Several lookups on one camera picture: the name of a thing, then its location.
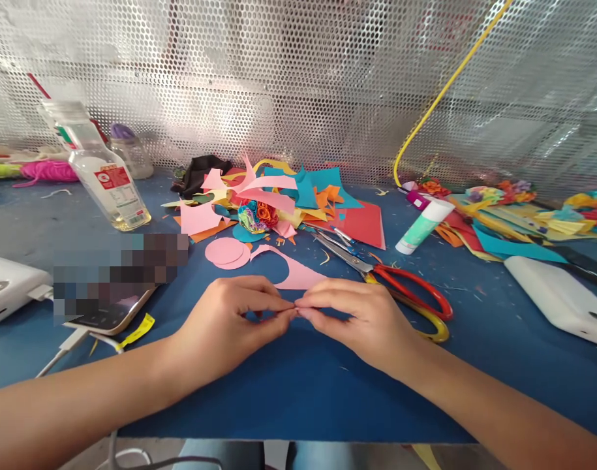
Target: table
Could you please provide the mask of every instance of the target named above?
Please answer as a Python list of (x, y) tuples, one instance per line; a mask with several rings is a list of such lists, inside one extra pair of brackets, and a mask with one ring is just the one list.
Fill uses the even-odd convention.
[[(171, 177), (158, 171), (138, 187), (153, 221), (139, 232), (177, 232), (160, 205), (176, 199)], [(0, 181), (0, 256), (52, 271), (63, 246), (100, 247), (125, 235), (115, 231), (79, 183), (40, 183), (13, 189)], [(42, 199), (54, 189), (65, 193)], [(388, 250), (378, 251), (386, 264), (423, 276), (442, 288), (455, 310), (451, 338), (443, 345), (473, 366), (550, 406), (597, 435), (597, 346), (551, 326), (502, 264), (483, 262), (465, 248), (454, 249), (430, 236), (413, 255), (393, 248), (418, 216), (403, 195), (390, 189), (347, 187), (355, 197), (381, 205)], [(209, 240), (191, 246), (190, 260), (177, 279), (162, 286), (147, 304), (156, 318), (152, 330), (135, 346), (175, 332), (216, 277), (268, 274), (279, 282), (284, 261), (262, 255), (235, 271), (220, 270), (204, 258)], [(340, 260), (326, 258), (306, 232), (297, 246), (280, 248), (330, 277), (359, 280)], [(583, 244), (583, 249), (597, 250)], [(284, 291), (295, 300), (301, 291)], [(406, 311), (418, 328), (429, 328)], [(136, 328), (142, 316), (128, 331)], [(0, 323), (0, 388), (34, 377), (56, 353), (69, 331), (54, 326), (52, 305), (33, 302)], [(100, 344), (91, 358), (92, 341), (64, 357), (54, 371), (107, 357)], [(129, 437), (208, 437), (227, 439), (305, 439), (398, 443), (471, 443), (456, 422), (405, 385), (365, 365), (354, 353), (296, 319), (288, 333), (264, 347), (233, 373), (172, 408), (120, 431)]]

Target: glue stick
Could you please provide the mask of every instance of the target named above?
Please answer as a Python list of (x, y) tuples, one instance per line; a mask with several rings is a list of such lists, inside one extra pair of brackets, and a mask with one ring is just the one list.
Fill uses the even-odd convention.
[(450, 202), (431, 199), (414, 224), (396, 244), (396, 250), (404, 255), (411, 255), (418, 245), (443, 221), (455, 208)]

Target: scissor blade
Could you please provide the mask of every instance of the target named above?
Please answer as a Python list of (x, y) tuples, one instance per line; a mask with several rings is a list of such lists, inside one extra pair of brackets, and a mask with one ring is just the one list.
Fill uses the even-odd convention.
[(335, 245), (334, 243), (329, 242), (325, 239), (322, 235), (317, 233), (312, 233), (313, 238), (318, 240), (322, 245), (328, 248), (334, 255), (337, 255), (339, 258), (342, 258), (349, 266), (355, 268), (362, 276), (366, 276), (374, 266), (372, 264), (368, 264), (364, 261), (361, 261), (358, 257), (354, 257), (348, 251), (340, 248), (339, 246)]

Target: pink paper circle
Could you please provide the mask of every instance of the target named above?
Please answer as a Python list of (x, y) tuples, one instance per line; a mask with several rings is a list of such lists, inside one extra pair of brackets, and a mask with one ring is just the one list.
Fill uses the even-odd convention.
[(226, 264), (216, 264), (220, 269), (231, 270), (241, 268), (244, 264), (248, 263), (251, 259), (251, 251), (246, 245), (244, 245), (244, 252), (235, 261)]
[(205, 248), (205, 257), (214, 264), (227, 264), (236, 261), (247, 246), (231, 237), (213, 240)]

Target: white power bank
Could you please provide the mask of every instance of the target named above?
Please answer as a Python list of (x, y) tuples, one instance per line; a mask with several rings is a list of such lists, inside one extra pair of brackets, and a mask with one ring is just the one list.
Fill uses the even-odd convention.
[(28, 304), (28, 293), (42, 284), (52, 285), (47, 272), (0, 258), (0, 321)]
[(523, 257), (505, 267), (557, 328), (597, 344), (597, 297), (561, 268)]

